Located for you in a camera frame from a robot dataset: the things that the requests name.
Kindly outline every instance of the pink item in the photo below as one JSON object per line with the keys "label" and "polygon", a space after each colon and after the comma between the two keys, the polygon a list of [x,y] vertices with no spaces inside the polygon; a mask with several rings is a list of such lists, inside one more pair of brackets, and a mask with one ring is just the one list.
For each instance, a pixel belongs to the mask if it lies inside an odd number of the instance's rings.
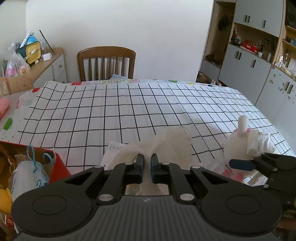
{"label": "pink item", "polygon": [[[251,130],[252,130],[251,128],[248,128],[247,132],[250,133]],[[235,129],[233,132],[236,132],[236,131],[237,131],[237,129]]]}
{"label": "pink item", "polygon": [[0,99],[0,119],[4,115],[9,105],[10,105],[10,100],[8,98],[3,97],[2,99]]}

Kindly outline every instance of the red box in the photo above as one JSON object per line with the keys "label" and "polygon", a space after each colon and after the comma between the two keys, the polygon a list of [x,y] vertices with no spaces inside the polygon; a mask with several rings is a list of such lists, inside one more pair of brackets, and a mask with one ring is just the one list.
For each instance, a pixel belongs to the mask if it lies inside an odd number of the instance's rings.
{"label": "red box", "polygon": [[[48,153],[52,158],[54,157],[54,153],[51,150],[47,150],[44,148],[34,148],[36,161],[43,161],[43,154]],[[27,146],[15,143],[9,143],[0,141],[0,185],[3,185],[3,188],[6,189],[8,185],[8,178],[11,176],[10,173],[10,164],[7,160],[7,156],[9,156],[10,161],[17,167],[17,163],[15,161],[14,155],[23,154],[27,155]],[[60,156],[56,153],[56,161],[53,166],[53,170],[51,176],[49,177],[49,183],[54,181],[66,178],[70,176],[70,172],[64,165]]]}
{"label": "red box", "polygon": [[246,41],[242,42],[242,46],[254,53],[255,53],[255,51],[259,52],[259,49],[257,47],[255,47],[254,45],[252,45]]}

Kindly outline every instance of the pink cloth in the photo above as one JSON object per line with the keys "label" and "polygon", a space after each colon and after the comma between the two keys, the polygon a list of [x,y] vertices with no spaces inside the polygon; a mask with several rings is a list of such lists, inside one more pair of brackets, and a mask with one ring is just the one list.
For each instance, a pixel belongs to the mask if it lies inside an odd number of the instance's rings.
{"label": "pink cloth", "polygon": [[10,105],[10,100],[6,97],[0,99],[0,119]]}

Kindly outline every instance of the white tablecloth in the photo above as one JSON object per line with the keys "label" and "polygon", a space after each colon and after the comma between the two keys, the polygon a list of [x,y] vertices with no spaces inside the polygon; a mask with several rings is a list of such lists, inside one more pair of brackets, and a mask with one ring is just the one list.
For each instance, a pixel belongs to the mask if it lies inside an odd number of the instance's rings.
{"label": "white tablecloth", "polygon": [[119,83],[81,85],[49,81],[29,95],[2,140],[54,149],[71,173],[99,165],[109,141],[146,140],[166,126],[182,125],[192,155],[203,164],[222,161],[223,143],[240,115],[249,127],[270,132],[278,153],[295,156],[277,129],[239,91],[210,85]]}

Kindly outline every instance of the gray cabinet door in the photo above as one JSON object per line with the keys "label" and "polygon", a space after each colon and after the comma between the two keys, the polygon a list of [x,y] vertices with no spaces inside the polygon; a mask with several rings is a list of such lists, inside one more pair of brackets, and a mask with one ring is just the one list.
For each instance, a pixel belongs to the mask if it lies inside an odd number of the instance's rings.
{"label": "gray cabinet door", "polygon": [[243,49],[241,52],[234,79],[229,87],[237,89],[255,104],[271,65]]}
{"label": "gray cabinet door", "polygon": [[283,17],[283,0],[259,0],[259,29],[279,37]]}
{"label": "gray cabinet door", "polygon": [[236,72],[240,52],[241,48],[228,44],[223,65],[219,74],[219,80],[229,87],[231,87],[231,83]]}
{"label": "gray cabinet door", "polygon": [[283,0],[237,0],[234,22],[279,36]]}
{"label": "gray cabinet door", "polygon": [[233,21],[257,28],[256,16],[258,15],[258,10],[254,7],[255,5],[256,0],[237,0]]}
{"label": "gray cabinet door", "polygon": [[246,95],[245,86],[249,80],[250,75],[249,70],[247,69],[250,62],[250,54],[240,48],[239,57],[237,59],[237,66],[235,68],[235,74],[233,76],[233,81],[229,85],[229,87],[238,90],[243,95]]}
{"label": "gray cabinet door", "polygon": [[271,64],[253,54],[248,53],[248,55],[250,55],[250,60],[245,66],[245,83],[243,85],[242,94],[244,94],[252,104],[255,104],[266,81]]}
{"label": "gray cabinet door", "polygon": [[277,68],[272,68],[267,81],[256,103],[256,107],[266,116],[269,121],[273,121],[279,112],[287,95],[282,91],[284,86],[288,86],[292,80]]}
{"label": "gray cabinet door", "polygon": [[273,120],[274,126],[289,143],[293,151],[296,150],[296,82],[292,81],[293,88],[286,96],[279,112]]}

